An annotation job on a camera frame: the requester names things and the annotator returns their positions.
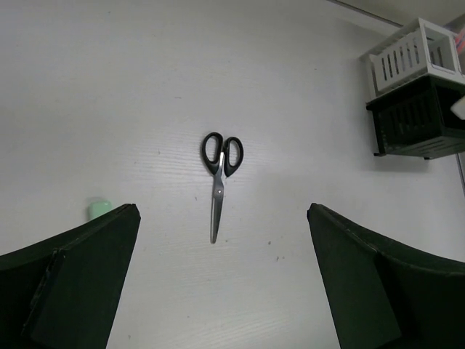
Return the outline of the green highlighter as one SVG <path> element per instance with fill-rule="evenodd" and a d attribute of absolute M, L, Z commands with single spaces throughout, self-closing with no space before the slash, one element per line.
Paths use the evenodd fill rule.
<path fill-rule="evenodd" d="M 112 203 L 103 197 L 93 197 L 87 200 L 86 218 L 93 220 L 113 209 Z"/>

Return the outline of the black handled scissors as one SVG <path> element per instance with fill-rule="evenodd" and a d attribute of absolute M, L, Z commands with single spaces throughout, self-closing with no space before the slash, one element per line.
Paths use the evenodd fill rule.
<path fill-rule="evenodd" d="M 216 147 L 214 158 L 210 159 L 207 154 L 207 145 L 210 139 L 214 138 Z M 237 148 L 237 158 L 234 164 L 230 162 L 232 144 Z M 237 137 L 229 137 L 224 140 L 218 132 L 207 134 L 201 143 L 201 158 L 209 173 L 213 176 L 213 189 L 211 196 L 211 227 L 210 242 L 215 244 L 219 232 L 220 220 L 222 215 L 222 204 L 224 200 L 224 183 L 222 175 L 230 177 L 241 166 L 244 158 L 243 144 Z"/>

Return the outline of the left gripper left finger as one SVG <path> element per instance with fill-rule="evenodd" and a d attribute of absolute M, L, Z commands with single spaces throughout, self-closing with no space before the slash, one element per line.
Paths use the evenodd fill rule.
<path fill-rule="evenodd" d="M 2 348 L 106 348 L 140 227 L 124 204 L 1 256 Z"/>

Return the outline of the red pen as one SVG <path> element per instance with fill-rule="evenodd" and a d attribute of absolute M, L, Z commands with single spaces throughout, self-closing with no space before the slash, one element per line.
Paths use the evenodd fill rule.
<path fill-rule="evenodd" d="M 464 50 L 465 47 L 465 28 L 463 28 L 455 37 L 455 45 L 458 54 Z"/>

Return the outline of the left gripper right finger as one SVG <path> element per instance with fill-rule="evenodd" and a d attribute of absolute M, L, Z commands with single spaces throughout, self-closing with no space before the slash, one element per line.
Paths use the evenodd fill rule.
<path fill-rule="evenodd" d="M 318 266 L 341 348 L 463 348 L 464 263 L 311 204 Z"/>

